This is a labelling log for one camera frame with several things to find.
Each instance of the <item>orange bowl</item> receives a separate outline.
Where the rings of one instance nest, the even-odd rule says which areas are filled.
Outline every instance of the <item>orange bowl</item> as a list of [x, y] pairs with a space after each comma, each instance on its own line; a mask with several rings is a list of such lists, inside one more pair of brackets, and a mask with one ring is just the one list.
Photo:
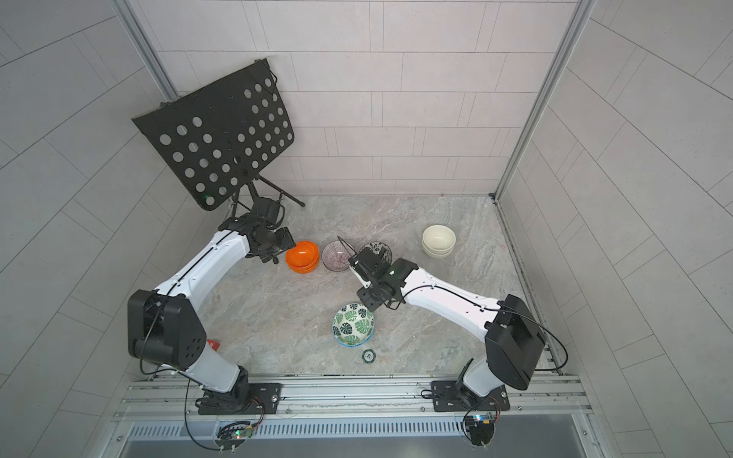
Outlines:
[[296, 243], [285, 253], [285, 262], [293, 270], [309, 268], [319, 258], [318, 246], [307, 240]]

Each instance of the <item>gray marble surface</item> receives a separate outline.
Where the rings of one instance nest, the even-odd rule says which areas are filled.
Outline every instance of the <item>gray marble surface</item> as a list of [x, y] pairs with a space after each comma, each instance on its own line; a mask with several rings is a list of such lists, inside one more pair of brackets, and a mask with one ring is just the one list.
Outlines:
[[[293, 238], [320, 249], [340, 235], [356, 248], [379, 240], [394, 258], [417, 263], [433, 275], [468, 291], [494, 298], [523, 298], [517, 273], [487, 197], [314, 196], [305, 208], [286, 201]], [[428, 257], [423, 230], [444, 224], [456, 233], [456, 247], [445, 259]], [[364, 345], [348, 348], [334, 339], [331, 322], [344, 304], [358, 302], [361, 285], [349, 271], [335, 273], [319, 264], [301, 275], [285, 264], [243, 259], [221, 279], [199, 310], [219, 352], [251, 373], [448, 374], [484, 344], [439, 315], [408, 304], [396, 311], [380, 307], [375, 331]], [[377, 353], [372, 364], [361, 354]]]

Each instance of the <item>stacked orange bowls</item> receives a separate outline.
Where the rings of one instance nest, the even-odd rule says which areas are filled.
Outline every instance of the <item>stacked orange bowls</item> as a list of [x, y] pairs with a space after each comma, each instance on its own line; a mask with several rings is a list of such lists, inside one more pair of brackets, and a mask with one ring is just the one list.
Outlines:
[[295, 248], [285, 253], [285, 262], [297, 273], [312, 272], [318, 267], [319, 260], [318, 245], [307, 240], [296, 243]]

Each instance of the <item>green leaf patterned bowl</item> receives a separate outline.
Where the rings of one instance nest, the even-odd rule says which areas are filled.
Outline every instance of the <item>green leaf patterned bowl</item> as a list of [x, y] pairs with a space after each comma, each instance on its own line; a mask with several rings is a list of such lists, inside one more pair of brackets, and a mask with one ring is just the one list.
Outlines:
[[334, 317], [334, 338], [346, 347], [358, 347], [374, 333], [374, 315], [359, 302], [347, 304]]

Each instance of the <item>tripod leg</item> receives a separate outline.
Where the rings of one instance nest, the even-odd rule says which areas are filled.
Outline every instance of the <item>tripod leg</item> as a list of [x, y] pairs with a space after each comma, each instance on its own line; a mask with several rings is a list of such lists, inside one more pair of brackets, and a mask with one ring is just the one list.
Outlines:
[[264, 178], [262, 175], [259, 176], [259, 179], [262, 180], [263, 182], [265, 182], [266, 185], [270, 186], [275, 191], [279, 191], [280, 194], [284, 195], [285, 197], [287, 197], [288, 199], [292, 200], [293, 202], [295, 202], [296, 204], [300, 205], [301, 207], [305, 207], [306, 206], [305, 202], [301, 202], [300, 200], [298, 200], [295, 197], [291, 196], [288, 192], [283, 191], [278, 185], [273, 184], [270, 180], [268, 180], [267, 178]]

